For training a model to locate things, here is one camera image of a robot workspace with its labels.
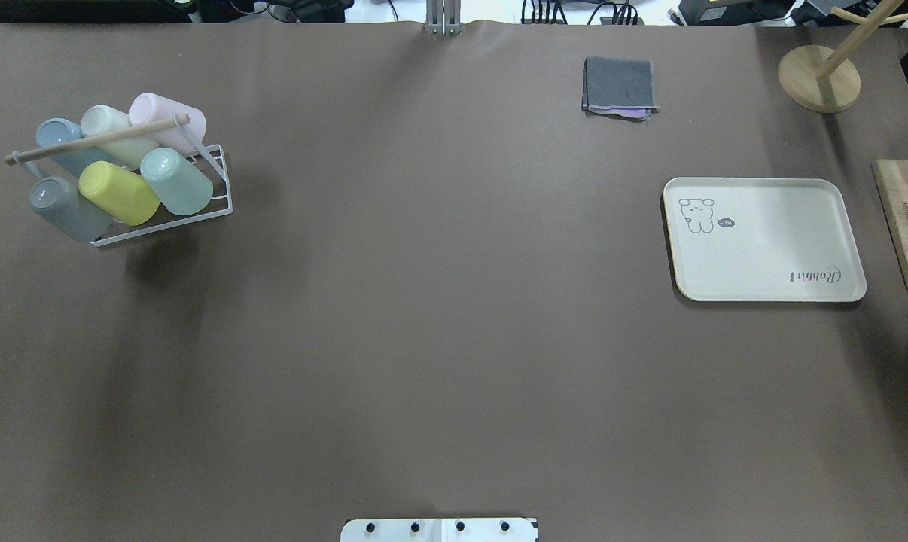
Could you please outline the wooden mug tree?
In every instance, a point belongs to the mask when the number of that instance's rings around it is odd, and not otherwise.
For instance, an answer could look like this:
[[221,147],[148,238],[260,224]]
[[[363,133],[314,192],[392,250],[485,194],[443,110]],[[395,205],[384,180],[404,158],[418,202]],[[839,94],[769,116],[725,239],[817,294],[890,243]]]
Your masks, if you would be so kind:
[[861,77],[849,57],[885,24],[904,22],[908,13],[894,15],[901,1],[882,1],[868,17],[833,7],[832,14],[855,24],[836,49],[798,46],[782,56],[777,75],[781,88],[797,104],[813,112],[835,114],[849,109],[861,90]]

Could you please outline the grey cup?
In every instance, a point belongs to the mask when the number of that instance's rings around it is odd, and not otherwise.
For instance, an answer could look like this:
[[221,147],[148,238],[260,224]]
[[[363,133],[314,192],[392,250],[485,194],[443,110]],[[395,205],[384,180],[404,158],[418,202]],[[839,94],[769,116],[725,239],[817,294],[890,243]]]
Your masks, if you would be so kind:
[[93,242],[107,233],[114,219],[82,196],[71,182],[48,176],[35,183],[29,193],[31,209],[80,242]]

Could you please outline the green cup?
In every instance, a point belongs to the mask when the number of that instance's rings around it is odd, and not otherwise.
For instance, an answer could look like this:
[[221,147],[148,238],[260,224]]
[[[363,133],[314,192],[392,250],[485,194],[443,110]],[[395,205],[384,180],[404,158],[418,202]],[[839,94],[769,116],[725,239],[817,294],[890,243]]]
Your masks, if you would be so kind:
[[196,214],[212,199],[210,179],[172,148],[149,151],[141,161],[140,174],[162,205],[175,215]]

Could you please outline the aluminium frame post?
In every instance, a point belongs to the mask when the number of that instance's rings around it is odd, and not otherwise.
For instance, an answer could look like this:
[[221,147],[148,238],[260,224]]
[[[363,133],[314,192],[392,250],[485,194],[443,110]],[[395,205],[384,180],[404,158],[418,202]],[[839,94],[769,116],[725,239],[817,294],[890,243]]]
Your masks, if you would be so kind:
[[427,0],[424,29],[428,35],[458,35],[463,31],[461,0]]

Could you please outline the folded grey cloth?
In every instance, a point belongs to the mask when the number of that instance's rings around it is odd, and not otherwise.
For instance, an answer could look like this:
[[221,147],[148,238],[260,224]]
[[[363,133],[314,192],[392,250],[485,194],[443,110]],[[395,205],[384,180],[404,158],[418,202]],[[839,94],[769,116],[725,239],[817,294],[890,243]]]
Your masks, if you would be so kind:
[[587,57],[581,109],[591,114],[647,120],[657,112],[654,65],[647,59]]

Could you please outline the yellow cup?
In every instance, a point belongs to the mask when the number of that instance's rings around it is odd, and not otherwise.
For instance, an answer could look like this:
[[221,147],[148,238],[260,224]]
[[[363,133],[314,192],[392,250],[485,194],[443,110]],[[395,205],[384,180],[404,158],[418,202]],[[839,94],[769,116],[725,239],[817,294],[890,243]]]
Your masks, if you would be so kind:
[[83,169],[78,187],[82,196],[130,226],[148,222],[160,206],[158,196],[140,175],[106,161]]

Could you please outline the pink cup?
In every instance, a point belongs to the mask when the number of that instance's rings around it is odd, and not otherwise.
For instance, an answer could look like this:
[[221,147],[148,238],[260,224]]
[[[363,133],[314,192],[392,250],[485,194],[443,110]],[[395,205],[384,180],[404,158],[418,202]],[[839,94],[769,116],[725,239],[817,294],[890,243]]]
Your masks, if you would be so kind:
[[[128,110],[128,117],[131,126],[141,126],[141,124],[152,123],[165,119],[172,119],[178,114],[186,114],[191,120],[184,127],[189,133],[202,143],[206,134],[206,116],[203,111],[184,104],[176,102],[169,97],[159,96],[156,93],[141,93],[134,98]],[[172,128],[157,131],[148,134],[148,137],[158,141],[161,147],[174,148],[180,154],[192,154],[197,146],[185,135],[184,130],[175,124]]]

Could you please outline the beige rabbit tray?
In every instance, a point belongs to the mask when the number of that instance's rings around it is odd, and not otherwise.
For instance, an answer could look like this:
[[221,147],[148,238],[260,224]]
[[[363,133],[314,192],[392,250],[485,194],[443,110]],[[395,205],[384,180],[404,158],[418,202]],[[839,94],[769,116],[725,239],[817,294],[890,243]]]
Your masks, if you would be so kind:
[[842,192],[819,178],[678,176],[662,191],[675,285],[699,302],[856,302]]

